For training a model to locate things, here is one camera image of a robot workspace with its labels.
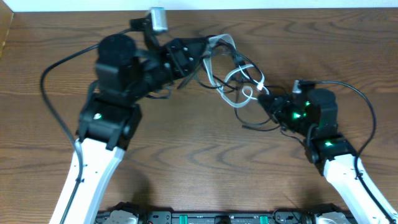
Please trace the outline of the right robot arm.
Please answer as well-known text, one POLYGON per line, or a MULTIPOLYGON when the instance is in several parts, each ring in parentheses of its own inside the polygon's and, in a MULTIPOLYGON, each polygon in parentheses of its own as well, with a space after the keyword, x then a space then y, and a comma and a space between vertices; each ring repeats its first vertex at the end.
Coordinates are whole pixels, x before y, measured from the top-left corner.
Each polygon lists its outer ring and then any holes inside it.
POLYGON ((304 136, 305 154, 339 193, 358 223, 397 223, 397 212, 379 191, 338 131, 335 94, 327 89, 257 97, 273 122, 304 136))

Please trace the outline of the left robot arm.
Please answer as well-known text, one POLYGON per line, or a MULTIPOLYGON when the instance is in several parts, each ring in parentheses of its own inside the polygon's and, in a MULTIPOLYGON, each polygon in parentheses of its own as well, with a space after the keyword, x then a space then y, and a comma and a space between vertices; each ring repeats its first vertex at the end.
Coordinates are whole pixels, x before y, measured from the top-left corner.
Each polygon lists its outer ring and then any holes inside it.
POLYGON ((192 74, 209 46, 207 37, 182 38, 141 50, 124 34, 99 43, 98 79, 80 111, 75 151, 51 223, 94 223, 142 118, 137 101, 192 74))

